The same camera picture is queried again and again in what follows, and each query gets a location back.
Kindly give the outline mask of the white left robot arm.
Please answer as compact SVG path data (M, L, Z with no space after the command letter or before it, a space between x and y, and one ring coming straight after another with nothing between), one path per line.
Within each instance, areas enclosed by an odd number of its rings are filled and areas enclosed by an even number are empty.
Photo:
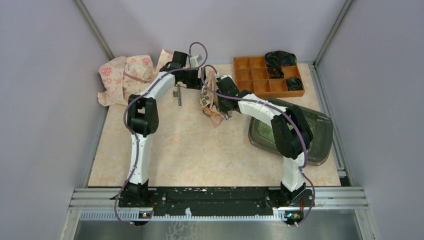
M149 203L148 151L152 134L157 131L160 123L158 100L177 83L183 83L189 89L201 89L202 74L199 70L205 62L200 55L190 56L176 51L172 60L159 70L145 90L130 95L124 110L124 125L131 133L130 170L122 188L121 199L130 199L138 207Z

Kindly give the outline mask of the piano-key bag clip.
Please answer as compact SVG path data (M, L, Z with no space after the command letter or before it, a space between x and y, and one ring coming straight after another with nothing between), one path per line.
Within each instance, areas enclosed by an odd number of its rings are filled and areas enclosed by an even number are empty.
M174 98L177 99L177 105L179 107L182 106L182 92L181 92L181 86L179 84L175 85L175 90L172 92L172 95Z

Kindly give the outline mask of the grey metal scoop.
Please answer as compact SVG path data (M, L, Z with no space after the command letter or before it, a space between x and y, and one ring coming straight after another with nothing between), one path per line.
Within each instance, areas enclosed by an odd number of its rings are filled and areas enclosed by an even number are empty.
M223 112L222 116L226 121L228 121L232 117L231 114L229 114L228 112Z

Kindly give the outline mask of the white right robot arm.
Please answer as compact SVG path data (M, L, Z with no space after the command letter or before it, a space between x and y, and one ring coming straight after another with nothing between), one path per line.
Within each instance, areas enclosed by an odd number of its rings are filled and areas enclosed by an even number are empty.
M275 146L284 158L281 199L287 206L295 206L306 188L303 168L314 138L302 110L297 105L283 107L248 90L240 91L228 75L218 78L216 85L221 111L237 111L271 127Z

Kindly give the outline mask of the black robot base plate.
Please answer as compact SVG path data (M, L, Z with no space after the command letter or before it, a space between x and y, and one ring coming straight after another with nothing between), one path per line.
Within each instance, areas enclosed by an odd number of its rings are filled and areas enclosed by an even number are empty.
M150 208L141 219L259 219L275 217L288 225L299 224L315 205L315 190L302 186L290 192L279 187L147 187L125 186L114 196L119 208Z

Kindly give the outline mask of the orange cat litter bag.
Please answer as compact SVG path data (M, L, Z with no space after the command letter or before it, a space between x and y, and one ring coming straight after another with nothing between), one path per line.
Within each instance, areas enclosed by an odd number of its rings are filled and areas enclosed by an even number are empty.
M214 128L218 127L223 120L226 120L224 112L219 107L218 96L218 77L219 72L212 65L206 65L201 69L201 73L205 76L201 77L203 86L200 90L199 104L202 113L206 115Z

